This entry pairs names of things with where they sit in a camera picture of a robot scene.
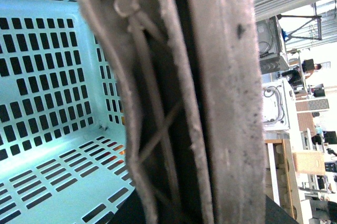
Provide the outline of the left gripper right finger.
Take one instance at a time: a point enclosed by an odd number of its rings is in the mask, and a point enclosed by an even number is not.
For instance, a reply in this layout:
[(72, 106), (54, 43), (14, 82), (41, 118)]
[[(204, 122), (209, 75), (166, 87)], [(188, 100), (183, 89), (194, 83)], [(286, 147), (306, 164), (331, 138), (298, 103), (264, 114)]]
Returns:
[(216, 223), (265, 222), (261, 72), (253, 0), (188, 0)]

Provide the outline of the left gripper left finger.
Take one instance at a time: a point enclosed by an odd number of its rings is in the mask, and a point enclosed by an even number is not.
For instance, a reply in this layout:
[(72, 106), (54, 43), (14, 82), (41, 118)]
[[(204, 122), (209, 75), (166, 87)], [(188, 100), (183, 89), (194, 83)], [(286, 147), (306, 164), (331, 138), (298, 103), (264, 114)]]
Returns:
[(212, 223), (205, 143), (177, 0), (78, 0), (117, 80), (126, 165), (147, 223)]

